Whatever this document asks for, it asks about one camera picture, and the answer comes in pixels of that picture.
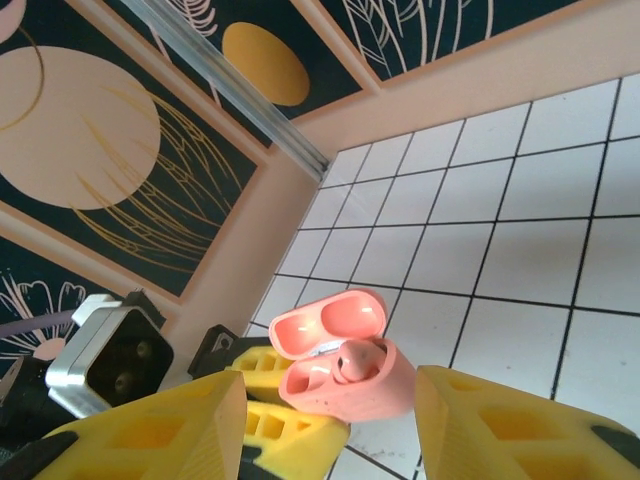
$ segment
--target earbuds case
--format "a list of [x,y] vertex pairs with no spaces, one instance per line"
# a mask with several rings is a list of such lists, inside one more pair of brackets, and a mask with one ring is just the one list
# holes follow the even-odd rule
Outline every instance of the earbuds case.
[[369,289],[346,290],[276,317],[271,343],[294,360],[280,398],[347,423],[410,411],[416,370],[392,341],[380,338],[386,324],[384,300]]

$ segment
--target aluminum strip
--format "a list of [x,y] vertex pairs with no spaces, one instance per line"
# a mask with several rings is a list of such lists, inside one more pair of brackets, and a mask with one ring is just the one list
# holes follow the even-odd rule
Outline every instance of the aluminum strip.
[[149,22],[163,41],[220,94],[251,120],[309,175],[320,181],[329,160],[222,53],[184,20],[166,0],[121,0],[141,20]]

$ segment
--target earbud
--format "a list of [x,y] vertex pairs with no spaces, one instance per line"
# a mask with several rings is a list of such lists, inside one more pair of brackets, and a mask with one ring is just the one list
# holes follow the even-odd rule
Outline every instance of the earbud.
[[337,353],[337,369],[334,377],[338,383],[362,382],[374,377],[382,369],[386,352],[375,343],[366,340],[347,340]]

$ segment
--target yellow 3d-printed part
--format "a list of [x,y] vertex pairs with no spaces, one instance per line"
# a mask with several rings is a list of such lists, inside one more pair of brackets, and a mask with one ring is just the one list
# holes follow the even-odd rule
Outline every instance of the yellow 3d-printed part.
[[592,428],[637,440],[629,430],[480,378],[419,367],[415,411],[429,480],[640,479]]
[[349,439],[349,425],[333,417],[247,403],[244,444],[262,450],[254,464],[284,480],[321,480]]
[[284,372],[292,363],[292,360],[278,354],[273,347],[251,347],[226,370],[242,372],[247,393],[256,399],[286,406],[278,395],[278,387]]
[[220,372],[69,423],[79,439],[36,480],[236,480],[242,375]]

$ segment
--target white tile floor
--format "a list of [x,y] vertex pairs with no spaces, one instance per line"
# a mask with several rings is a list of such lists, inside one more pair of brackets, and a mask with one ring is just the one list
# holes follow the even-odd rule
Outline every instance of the white tile floor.
[[[247,334],[366,285],[415,365],[640,432],[637,137],[640,75],[342,152]],[[419,457],[412,415],[353,425],[330,478],[424,479]]]

